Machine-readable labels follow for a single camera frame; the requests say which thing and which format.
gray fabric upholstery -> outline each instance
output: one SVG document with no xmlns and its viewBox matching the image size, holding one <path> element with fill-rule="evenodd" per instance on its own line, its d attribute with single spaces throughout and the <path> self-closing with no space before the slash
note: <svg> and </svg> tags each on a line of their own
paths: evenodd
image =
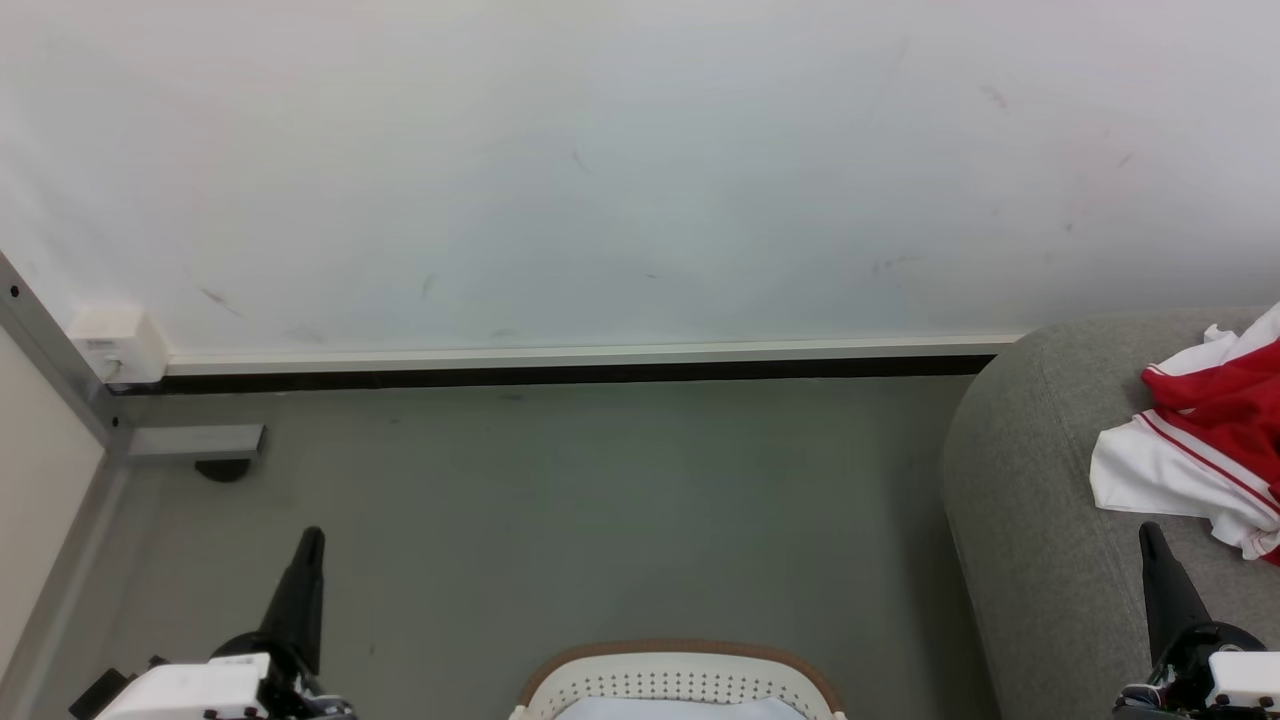
<svg viewBox="0 0 1280 720">
<path fill-rule="evenodd" d="M 1138 525 L 1158 520 L 1217 620 L 1280 648 L 1280 568 L 1245 562 L 1189 518 L 1093 506 L 1100 430 L 1151 406 L 1138 375 L 1261 309 L 1093 318 L 1044 328 L 974 380 L 943 493 L 1005 720 L 1101 720 L 1149 670 Z"/>
</svg>

floor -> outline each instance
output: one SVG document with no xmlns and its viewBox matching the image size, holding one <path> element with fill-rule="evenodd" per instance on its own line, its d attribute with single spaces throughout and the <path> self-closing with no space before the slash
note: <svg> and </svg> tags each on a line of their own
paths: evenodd
<svg viewBox="0 0 1280 720">
<path fill-rule="evenodd" d="M 321 679 L 366 719 L 504 719 L 547 656 L 649 637 L 796 652 L 851 720 L 995 719 L 936 473 L 968 382 L 140 398 L 141 421 L 265 421 L 269 445 L 236 484 L 137 474 L 41 714 L 256 626 L 317 524 Z"/>
</svg>

black baseboard strip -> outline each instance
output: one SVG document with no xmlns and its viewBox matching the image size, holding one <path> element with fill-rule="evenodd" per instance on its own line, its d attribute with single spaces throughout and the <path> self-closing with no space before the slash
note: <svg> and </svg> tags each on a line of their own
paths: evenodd
<svg viewBox="0 0 1280 720">
<path fill-rule="evenodd" d="M 485 368 L 355 373 L 279 373 L 261 375 L 179 375 L 157 383 L 114 386 L 116 395 L 210 395 L 385 389 L 398 387 L 531 386 L 572 383 L 653 383 L 676 380 L 759 380 L 773 378 L 886 378 L 972 375 L 993 355 L 852 357 L 845 360 L 763 360 L 558 368 Z"/>
</svg>

white wall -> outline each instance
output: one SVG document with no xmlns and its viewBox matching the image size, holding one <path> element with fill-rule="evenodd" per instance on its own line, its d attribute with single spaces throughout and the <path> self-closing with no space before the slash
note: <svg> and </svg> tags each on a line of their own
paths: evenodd
<svg viewBox="0 0 1280 720">
<path fill-rule="evenodd" d="M 102 459 L 102 446 L 0 329 L 0 676 Z"/>
<path fill-rule="evenodd" d="M 9 0 L 0 250 L 180 356 L 1277 297 L 1262 0 Z"/>
</svg>

white plastic basket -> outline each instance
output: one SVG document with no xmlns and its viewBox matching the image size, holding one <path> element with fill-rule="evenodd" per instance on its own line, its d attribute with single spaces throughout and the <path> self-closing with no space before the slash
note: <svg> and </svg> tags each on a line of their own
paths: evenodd
<svg viewBox="0 0 1280 720">
<path fill-rule="evenodd" d="M 733 705 L 776 697 L 808 720 L 845 720 L 831 683 L 781 650 L 710 641 L 580 646 L 547 661 L 511 720 L 553 720 L 585 697 Z"/>
</svg>

